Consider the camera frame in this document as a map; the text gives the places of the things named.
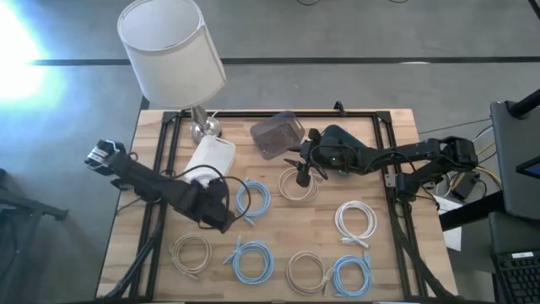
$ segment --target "coiled cable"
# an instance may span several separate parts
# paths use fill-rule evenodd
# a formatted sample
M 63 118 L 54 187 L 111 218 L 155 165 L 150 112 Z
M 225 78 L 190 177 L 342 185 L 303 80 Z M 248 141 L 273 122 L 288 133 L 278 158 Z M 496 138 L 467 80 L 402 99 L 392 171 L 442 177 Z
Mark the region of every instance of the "coiled cable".
M 287 183 L 291 178 L 298 176 L 298 170 L 296 168 L 289 168 L 285 170 L 278 179 L 278 188 L 281 195 L 286 199 L 294 202 L 309 202 L 317 196 L 319 193 L 319 184 L 322 182 L 322 176 L 318 174 L 311 174 L 310 185 L 307 188 L 307 192 L 300 197 L 294 197 L 287 193 Z
M 360 267 L 360 270 L 362 270 L 362 275 L 364 276 L 364 283 L 357 291 L 349 291 L 345 289 L 345 286 L 343 285 L 339 271 L 341 270 L 341 267 L 347 264 L 357 264 Z M 361 297 L 366 292 L 368 292 L 371 289 L 371 285 L 373 284 L 373 276 L 371 274 L 371 257 L 370 254 L 367 252 L 364 252 L 364 259 L 354 256 L 354 255 L 346 255 L 341 257 L 335 264 L 334 264 L 334 273 L 332 276 L 332 283 L 334 285 L 334 288 L 336 289 L 336 296 L 339 297 Z
M 264 262 L 262 273 L 256 277 L 251 278 L 244 274 L 240 270 L 240 259 L 246 252 L 257 252 L 262 255 Z M 266 282 L 273 273 L 273 255 L 270 249 L 262 242 L 247 242 L 245 244 L 240 243 L 240 237 L 236 241 L 236 249 L 224 260 L 223 263 L 230 263 L 233 267 L 233 271 L 236 274 L 236 278 L 244 284 L 259 285 Z
M 318 285 L 311 286 L 311 287 L 304 287 L 294 281 L 294 276 L 293 276 L 294 263 L 296 263 L 296 261 L 298 261 L 301 258 L 310 258 L 311 260 L 315 261 L 317 266 L 319 266 L 319 269 L 321 270 L 321 274 L 322 274 L 322 279 Z M 287 263 L 287 268 L 285 269 L 285 276 L 287 277 L 287 282 L 289 283 L 290 288 L 292 288 L 294 291 L 304 296 L 314 296 L 321 290 L 322 290 L 323 295 L 326 296 L 325 291 L 326 291 L 327 283 L 332 278 L 332 274 L 333 274 L 332 267 L 329 268 L 325 272 L 324 263 L 322 262 L 321 258 L 319 258 L 313 252 L 308 252 L 308 251 L 297 252 L 294 256 L 290 258 L 289 262 Z
M 368 218 L 368 228 L 359 236 L 356 236 L 347 230 L 345 223 L 343 223 L 343 212 L 347 209 L 360 209 Z M 367 204 L 360 201 L 350 201 L 341 205 L 337 209 L 334 223 L 336 224 L 337 230 L 344 236 L 341 239 L 342 243 L 357 242 L 367 249 L 370 247 L 370 245 L 364 240 L 375 232 L 375 229 L 377 228 L 377 216 L 375 215 L 375 211 L 373 211 L 373 209 Z
M 187 267 L 186 265 L 180 262 L 180 250 L 187 242 L 192 240 L 201 240 L 206 247 L 206 254 L 204 255 L 204 261 L 196 267 Z M 172 257 L 172 263 L 180 270 L 183 274 L 189 276 L 192 279 L 197 280 L 198 277 L 196 274 L 201 273 L 210 263 L 210 258 L 212 257 L 212 246 L 204 236 L 200 236 L 195 233 L 189 233 L 184 236 L 181 236 L 169 247 L 169 252 Z
M 241 187 L 240 189 L 238 189 L 238 192 L 236 193 L 236 209 L 238 209 L 238 212 L 240 212 L 240 214 L 244 215 L 244 220 L 248 224 L 254 226 L 255 223 L 253 222 L 251 218 L 261 216 L 267 211 L 268 207 L 270 207 L 272 195 L 270 194 L 270 191 L 268 191 L 268 188 L 266 188 L 266 186 L 264 186 L 260 182 L 250 182 L 249 179 L 246 177 L 246 179 L 244 180 L 244 183 L 246 187 L 256 189 L 262 194 L 261 208 L 257 210 L 249 210 L 246 212 L 246 210 L 244 209 L 244 205 L 242 203 L 242 196 L 244 195 L 244 192 L 246 191 L 246 189 L 244 187 Z

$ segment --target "concrete floor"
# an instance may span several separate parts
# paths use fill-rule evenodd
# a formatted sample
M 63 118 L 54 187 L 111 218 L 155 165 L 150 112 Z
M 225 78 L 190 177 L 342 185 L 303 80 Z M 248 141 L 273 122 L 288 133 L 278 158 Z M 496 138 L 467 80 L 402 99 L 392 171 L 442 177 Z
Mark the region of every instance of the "concrete floor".
M 116 20 L 130 2 L 0 1 L 0 38 L 9 41 L 0 49 L 0 167 L 22 193 L 70 209 L 65 222 L 44 219 L 40 225 L 25 272 L 25 302 L 93 298 L 118 191 L 83 160 L 99 138 L 131 143 L 141 92 L 128 66 L 14 63 L 126 58 Z M 197 3 L 221 57 L 504 57 L 540 51 L 540 21 L 527 1 Z M 490 102 L 533 92 L 540 63 L 227 66 L 225 72 L 229 82 L 207 108 L 329 108 L 335 100 L 348 108 L 412 108 L 421 138 L 472 138 L 489 123 L 430 130 L 487 118 Z M 486 166 L 497 170 L 495 160 Z M 489 260 L 483 252 L 488 245 L 478 249 L 476 241 L 467 241 L 484 239 L 477 230 L 466 227 L 464 252 L 453 252 L 452 262 L 460 293 L 489 300 L 489 276 L 463 262 Z

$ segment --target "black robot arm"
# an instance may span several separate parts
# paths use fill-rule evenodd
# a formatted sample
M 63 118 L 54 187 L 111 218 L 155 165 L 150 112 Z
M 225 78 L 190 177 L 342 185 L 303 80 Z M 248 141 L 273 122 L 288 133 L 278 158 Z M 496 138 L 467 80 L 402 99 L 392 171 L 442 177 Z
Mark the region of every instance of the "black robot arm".
M 227 187 L 220 179 L 213 179 L 208 187 L 195 180 L 187 183 L 171 179 L 139 164 L 126 153 L 123 144 L 111 140 L 100 140 L 84 162 L 101 175 L 118 176 L 111 182 L 116 187 L 129 185 L 144 201 L 165 201 L 176 212 L 221 233 L 229 229 L 235 218 L 222 203 Z
M 410 202 L 425 183 L 438 183 L 450 171 L 470 171 L 478 164 L 473 142 L 464 138 L 427 139 L 395 148 L 374 149 L 336 125 L 328 126 L 322 133 L 311 129 L 309 138 L 300 147 L 291 149 L 299 152 L 305 163 L 286 160 L 298 169 L 296 182 L 302 187 L 310 183 L 311 167 L 327 179 L 325 169 L 364 175 L 384 166 L 429 160 L 430 163 L 412 173 L 386 176 L 386 183 L 395 187 L 397 198 Z

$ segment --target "coiled blue ethernet cable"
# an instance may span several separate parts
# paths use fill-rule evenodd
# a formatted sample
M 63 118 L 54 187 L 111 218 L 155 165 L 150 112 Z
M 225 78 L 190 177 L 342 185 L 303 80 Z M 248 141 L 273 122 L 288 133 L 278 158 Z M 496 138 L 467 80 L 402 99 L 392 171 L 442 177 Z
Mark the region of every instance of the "coiled blue ethernet cable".
M 240 259 L 246 252 L 257 252 L 262 255 L 264 267 L 262 273 L 256 277 L 251 278 L 242 274 L 240 270 Z M 259 285 L 266 282 L 273 273 L 273 255 L 270 249 L 262 242 L 247 242 L 245 244 L 240 243 L 240 237 L 236 241 L 236 249 L 224 260 L 223 263 L 232 264 L 233 271 L 236 274 L 238 280 L 248 285 Z
M 341 278 L 339 277 L 339 270 L 342 266 L 347 264 L 357 264 L 360 267 L 360 270 L 362 270 L 362 275 L 364 276 L 364 284 L 357 291 L 346 290 L 345 286 L 343 286 Z M 364 253 L 364 259 L 354 255 L 346 255 L 341 257 L 334 264 L 334 273 L 332 276 L 332 283 L 337 291 L 336 296 L 361 297 L 365 295 L 365 293 L 367 293 L 371 289 L 371 285 L 373 284 L 373 276 L 371 274 L 370 264 L 371 256 L 367 252 Z
M 268 191 L 268 188 L 266 188 L 266 186 L 264 186 L 260 182 L 250 182 L 249 179 L 246 177 L 246 179 L 244 180 L 244 183 L 248 188 L 256 189 L 262 194 L 261 208 L 257 210 L 249 210 L 246 212 L 246 214 L 243 217 L 243 219 L 249 225 L 254 226 L 255 223 L 253 222 L 251 218 L 261 216 L 267 211 L 268 207 L 270 207 L 272 195 L 270 194 L 270 191 Z M 240 189 L 238 189 L 238 192 L 236 193 L 236 209 L 238 210 L 238 212 L 240 212 L 240 214 L 244 214 L 244 211 L 246 210 L 242 203 L 242 197 L 245 191 L 246 189 L 244 187 L 240 187 Z

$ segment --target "wooden tabletop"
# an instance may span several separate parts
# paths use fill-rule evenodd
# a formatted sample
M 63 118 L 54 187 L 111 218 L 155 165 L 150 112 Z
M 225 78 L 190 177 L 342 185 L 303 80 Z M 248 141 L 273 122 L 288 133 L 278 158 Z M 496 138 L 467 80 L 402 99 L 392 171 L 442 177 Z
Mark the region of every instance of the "wooden tabletop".
M 411 144 L 419 141 L 413 112 L 408 109 L 389 111 L 397 144 Z M 137 152 L 138 161 L 148 167 L 152 167 L 154 163 L 162 114 L 162 111 L 142 111 L 138 121 L 132 151 Z M 367 203 L 375 211 L 378 219 L 375 234 L 368 239 L 374 284 L 362 300 L 403 299 L 380 172 L 366 176 L 339 176 L 328 172 L 329 179 L 322 183 L 321 191 L 316 199 L 309 203 L 292 203 L 279 193 L 277 182 L 283 170 L 290 168 L 283 158 L 298 160 L 298 154 L 287 152 L 272 160 L 264 160 L 254 146 L 249 133 L 250 127 L 260 122 L 261 118 L 220 118 L 219 120 L 223 127 L 223 138 L 236 145 L 236 159 L 229 175 L 241 179 L 249 177 L 251 180 L 264 183 L 272 194 L 271 206 L 265 215 L 255 219 L 256 226 L 251 227 L 244 220 L 238 220 L 225 234 L 220 234 L 218 231 L 200 230 L 197 224 L 176 213 L 169 206 L 159 258 L 154 297 L 156 301 L 344 300 L 333 296 L 335 292 L 331 284 L 328 287 L 330 289 L 327 297 L 322 294 L 308 297 L 294 293 L 285 279 L 285 267 L 291 256 L 304 250 L 318 254 L 327 268 L 332 267 L 345 254 L 359 256 L 363 254 L 364 249 L 358 245 L 343 245 L 339 241 L 341 236 L 334 226 L 333 218 L 336 210 L 341 204 L 351 200 Z M 181 125 L 180 143 L 176 151 L 175 170 L 177 172 L 184 169 L 196 148 L 189 134 L 190 122 L 190 119 L 185 119 Z M 300 118 L 300 122 L 305 130 L 310 128 L 322 130 L 327 125 L 337 123 L 364 144 L 375 147 L 373 125 L 369 118 Z M 168 146 L 165 146 L 165 151 L 169 151 Z M 162 168 L 165 168 L 166 160 L 165 152 Z M 408 166 L 402 167 L 405 172 L 411 171 Z M 239 185 L 232 181 L 229 182 L 229 186 L 231 202 L 234 202 Z M 300 191 L 293 182 L 290 189 L 293 192 Z M 252 193 L 252 208 L 258 208 L 261 197 L 255 191 Z M 135 199 L 133 193 L 123 193 L 119 207 L 133 199 Z M 235 204 L 232 204 L 231 209 L 236 212 Z M 111 290 L 132 263 L 137 251 L 143 210 L 144 204 L 137 203 L 124 209 L 115 218 L 98 296 Z M 362 233 L 367 226 L 365 214 L 356 210 L 345 212 L 344 219 L 348 229 L 356 234 Z M 426 199 L 418 199 L 414 202 L 413 221 L 422 258 L 443 286 L 456 294 L 456 283 L 433 202 Z M 169 253 L 169 245 L 189 232 L 196 232 L 207 237 L 213 248 L 212 260 L 199 274 L 199 280 L 193 280 L 178 271 Z M 235 250 L 238 236 L 241 236 L 244 242 L 264 242 L 273 252 L 274 272 L 266 283 L 244 285 L 235 277 L 230 265 L 223 264 L 224 259 Z M 203 257 L 202 244 L 194 242 L 182 249 L 181 261 L 188 266 L 199 264 Z M 246 275 L 260 274 L 262 258 L 256 253 L 246 254 L 241 260 L 241 269 Z M 411 263 L 408 263 L 408 269 L 411 284 L 415 285 Z M 144 290 L 146 285 L 145 274 L 142 277 L 141 290 Z M 310 260 L 300 260 L 295 265 L 294 277 L 299 284 L 307 286 L 316 285 L 321 279 L 320 270 Z M 357 290 L 362 283 L 362 275 L 354 266 L 345 267 L 341 277 L 350 290 Z

